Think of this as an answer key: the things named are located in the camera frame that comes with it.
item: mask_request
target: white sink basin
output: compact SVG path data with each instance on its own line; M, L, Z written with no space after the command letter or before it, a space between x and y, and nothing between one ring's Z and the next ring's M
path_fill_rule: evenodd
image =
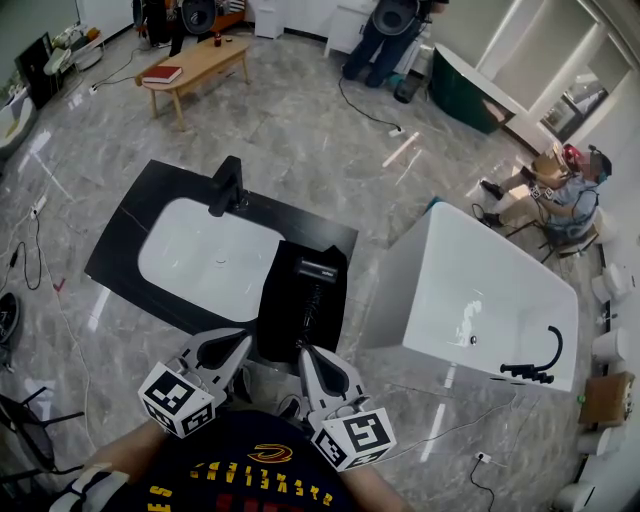
M558 347L549 326L564 340L559 361L546 371L552 384L500 373L502 364L549 363ZM460 366L456 378L570 391L578 299L527 253L439 203L389 250L362 339L425 375L447 374L453 363Z
M258 316L262 287L278 244L272 229L180 198L149 233L138 268L150 283L234 322Z

